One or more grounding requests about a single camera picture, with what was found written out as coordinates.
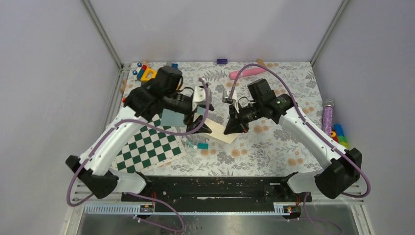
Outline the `green white glue stick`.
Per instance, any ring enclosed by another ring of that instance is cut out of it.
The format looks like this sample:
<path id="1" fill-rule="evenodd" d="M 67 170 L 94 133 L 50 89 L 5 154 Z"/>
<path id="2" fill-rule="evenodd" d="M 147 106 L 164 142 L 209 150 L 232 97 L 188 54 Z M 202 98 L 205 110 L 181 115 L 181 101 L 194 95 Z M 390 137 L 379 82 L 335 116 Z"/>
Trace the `green white glue stick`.
<path id="1" fill-rule="evenodd" d="M 192 141 L 190 141 L 188 139 L 185 140 L 185 143 L 186 143 L 187 146 L 189 146 L 192 149 L 197 149 L 198 148 L 197 144 L 193 143 Z"/>

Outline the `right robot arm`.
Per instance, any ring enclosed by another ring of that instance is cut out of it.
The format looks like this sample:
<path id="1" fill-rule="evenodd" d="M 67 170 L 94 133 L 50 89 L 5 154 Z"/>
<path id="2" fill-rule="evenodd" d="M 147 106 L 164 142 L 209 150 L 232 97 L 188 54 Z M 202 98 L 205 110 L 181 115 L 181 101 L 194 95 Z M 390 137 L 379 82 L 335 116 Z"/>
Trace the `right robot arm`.
<path id="1" fill-rule="evenodd" d="M 276 96 L 266 79 L 249 84 L 248 89 L 253 101 L 247 106 L 241 106 L 229 90 L 223 92 L 222 101 L 229 104 L 230 116 L 224 134 L 247 133 L 250 122 L 271 119 L 301 142 L 321 166 L 320 170 L 286 176 L 285 185 L 280 189 L 281 197 L 292 202 L 300 193 L 317 190 L 330 199 L 345 195 L 345 190 L 361 176 L 358 170 L 362 153 L 356 148 L 348 150 L 334 141 L 304 113 L 296 110 L 288 94 Z"/>

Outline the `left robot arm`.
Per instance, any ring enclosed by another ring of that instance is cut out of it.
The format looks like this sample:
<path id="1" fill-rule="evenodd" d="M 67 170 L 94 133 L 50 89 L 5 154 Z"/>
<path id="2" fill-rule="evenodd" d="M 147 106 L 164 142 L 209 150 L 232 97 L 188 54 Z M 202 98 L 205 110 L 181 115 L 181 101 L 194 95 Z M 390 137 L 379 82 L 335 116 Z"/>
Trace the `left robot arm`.
<path id="1" fill-rule="evenodd" d="M 191 96 L 178 91 L 183 84 L 180 70 L 163 66 L 156 76 L 130 91 L 114 120 L 100 137 L 80 156 L 70 155 L 66 165 L 74 173 L 68 190 L 67 201 L 71 202 L 71 190 L 76 180 L 81 181 L 98 199 L 113 192 L 133 193 L 140 201 L 151 197 L 152 189 L 139 173 L 119 172 L 111 169 L 111 164 L 124 145 L 142 127 L 146 126 L 158 132 L 164 130 L 150 123 L 154 116 L 163 110 L 191 117 L 199 105 L 205 107 L 205 113 L 196 121 L 187 121 L 189 129 L 176 136 L 194 134 L 205 125 L 211 102 L 211 91 L 207 81 L 199 78 L 200 86 L 193 89 Z"/>

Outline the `small teal block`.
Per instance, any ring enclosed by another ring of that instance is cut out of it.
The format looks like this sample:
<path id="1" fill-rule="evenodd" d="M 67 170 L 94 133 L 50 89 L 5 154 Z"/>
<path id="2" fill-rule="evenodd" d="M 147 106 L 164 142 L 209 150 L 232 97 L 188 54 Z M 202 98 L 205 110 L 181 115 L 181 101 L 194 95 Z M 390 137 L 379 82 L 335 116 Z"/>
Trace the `small teal block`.
<path id="1" fill-rule="evenodd" d="M 198 149 L 203 149 L 203 150 L 208 150 L 209 149 L 209 144 L 208 143 L 198 143 L 197 148 Z"/>

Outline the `floral table mat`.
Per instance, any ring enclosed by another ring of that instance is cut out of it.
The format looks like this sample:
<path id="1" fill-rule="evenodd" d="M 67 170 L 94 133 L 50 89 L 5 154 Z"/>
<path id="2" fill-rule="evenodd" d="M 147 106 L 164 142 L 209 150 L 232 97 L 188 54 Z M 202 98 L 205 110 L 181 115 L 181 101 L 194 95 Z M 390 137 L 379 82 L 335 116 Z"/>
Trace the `floral table mat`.
<path id="1" fill-rule="evenodd" d="M 309 62 L 268 62 L 271 72 L 239 78 L 235 92 L 241 105 L 251 100 L 248 84 L 264 78 L 276 95 L 292 92 L 303 113 L 316 125 L 322 124 L 323 100 Z M 231 144 L 214 141 L 201 134 L 180 137 L 185 154 L 177 160 L 142 172 L 145 175 L 186 176 L 286 176 L 294 171 L 320 169 L 313 155 L 289 132 L 272 120 L 251 122 L 246 134 Z M 209 149 L 192 149 L 208 143 Z"/>

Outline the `pink cylinder marker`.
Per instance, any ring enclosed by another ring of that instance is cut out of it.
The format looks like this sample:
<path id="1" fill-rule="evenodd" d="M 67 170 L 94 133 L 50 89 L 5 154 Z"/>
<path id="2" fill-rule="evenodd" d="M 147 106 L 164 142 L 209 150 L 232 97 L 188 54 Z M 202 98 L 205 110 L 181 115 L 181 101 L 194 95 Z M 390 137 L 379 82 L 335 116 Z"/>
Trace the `pink cylinder marker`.
<path id="1" fill-rule="evenodd" d="M 257 68 L 254 68 L 254 69 L 246 69 L 246 70 L 243 70 L 240 73 L 239 78 L 257 75 L 257 74 L 263 73 L 265 71 L 266 71 L 265 69 L 260 68 L 260 67 L 257 67 Z M 238 73 L 239 73 L 239 71 L 233 71 L 233 72 L 229 73 L 229 79 L 234 80 L 236 78 L 236 76 L 238 75 Z"/>

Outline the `purple small brick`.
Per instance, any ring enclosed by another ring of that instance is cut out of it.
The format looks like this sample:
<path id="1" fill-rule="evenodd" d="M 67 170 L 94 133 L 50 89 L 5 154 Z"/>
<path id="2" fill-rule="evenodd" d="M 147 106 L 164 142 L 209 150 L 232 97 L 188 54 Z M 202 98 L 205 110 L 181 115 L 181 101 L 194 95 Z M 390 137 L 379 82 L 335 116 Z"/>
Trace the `purple small brick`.
<path id="1" fill-rule="evenodd" d="M 226 65 L 228 63 L 227 59 L 217 59 L 216 64 L 218 65 Z"/>

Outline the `green white checkerboard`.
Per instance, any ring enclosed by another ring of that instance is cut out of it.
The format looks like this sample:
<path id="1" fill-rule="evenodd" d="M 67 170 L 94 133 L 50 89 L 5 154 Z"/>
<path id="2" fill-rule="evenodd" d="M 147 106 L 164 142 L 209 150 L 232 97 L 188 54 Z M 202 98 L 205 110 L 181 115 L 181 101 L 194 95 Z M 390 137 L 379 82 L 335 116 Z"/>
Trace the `green white checkerboard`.
<path id="1" fill-rule="evenodd" d="M 144 126 L 122 147 L 112 168 L 127 173 L 144 172 L 177 160 L 184 154 L 185 147 L 179 136 Z"/>

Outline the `yellow triangle toy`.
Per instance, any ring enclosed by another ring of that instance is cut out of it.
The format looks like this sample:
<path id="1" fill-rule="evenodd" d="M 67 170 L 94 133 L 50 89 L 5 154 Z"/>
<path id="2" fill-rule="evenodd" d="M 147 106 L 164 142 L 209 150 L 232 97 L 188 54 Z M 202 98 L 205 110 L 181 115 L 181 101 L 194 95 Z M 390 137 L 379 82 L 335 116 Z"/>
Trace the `yellow triangle toy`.
<path id="1" fill-rule="evenodd" d="M 142 75 L 142 76 L 141 76 L 141 78 L 140 78 L 140 81 L 141 81 L 141 82 L 148 82 L 148 81 L 150 81 L 151 79 L 155 78 L 155 77 L 156 77 L 156 75 L 157 75 L 157 71 L 155 71 L 155 70 L 154 70 L 154 69 L 152 69 L 152 68 L 147 67 L 147 68 L 144 70 L 143 75 Z"/>

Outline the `purple glitter tube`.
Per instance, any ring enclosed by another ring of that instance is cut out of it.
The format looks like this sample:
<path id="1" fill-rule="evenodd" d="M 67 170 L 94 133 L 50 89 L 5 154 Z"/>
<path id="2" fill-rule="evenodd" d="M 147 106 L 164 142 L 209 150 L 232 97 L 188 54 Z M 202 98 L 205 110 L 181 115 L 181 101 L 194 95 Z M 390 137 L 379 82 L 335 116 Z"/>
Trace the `purple glitter tube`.
<path id="1" fill-rule="evenodd" d="M 333 108 L 334 101 L 332 99 L 323 102 L 322 130 L 328 136 L 331 136 L 332 132 Z"/>

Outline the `colourful stacked brick toy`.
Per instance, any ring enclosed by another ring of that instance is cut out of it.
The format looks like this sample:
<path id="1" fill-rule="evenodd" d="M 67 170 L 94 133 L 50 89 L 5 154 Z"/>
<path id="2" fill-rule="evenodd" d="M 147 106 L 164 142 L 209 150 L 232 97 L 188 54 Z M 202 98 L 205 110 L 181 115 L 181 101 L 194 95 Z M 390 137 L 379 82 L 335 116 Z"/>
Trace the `colourful stacked brick toy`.
<path id="1" fill-rule="evenodd" d="M 336 123 L 333 125 L 332 131 L 330 132 L 330 137 L 337 143 L 344 146 L 346 149 L 349 149 L 349 145 L 346 140 L 346 136 L 343 132 L 343 128 L 340 124 Z"/>

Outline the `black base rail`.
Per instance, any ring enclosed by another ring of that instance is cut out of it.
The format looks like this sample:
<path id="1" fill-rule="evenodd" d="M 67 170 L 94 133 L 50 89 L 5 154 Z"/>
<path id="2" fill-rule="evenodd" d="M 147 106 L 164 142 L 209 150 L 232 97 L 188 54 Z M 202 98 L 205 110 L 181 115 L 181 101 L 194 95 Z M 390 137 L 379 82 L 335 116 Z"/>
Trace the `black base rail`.
<path id="1" fill-rule="evenodd" d="M 272 212 L 275 204 L 299 206 L 312 197 L 292 192 L 283 177 L 147 176 L 143 196 L 178 212 Z"/>

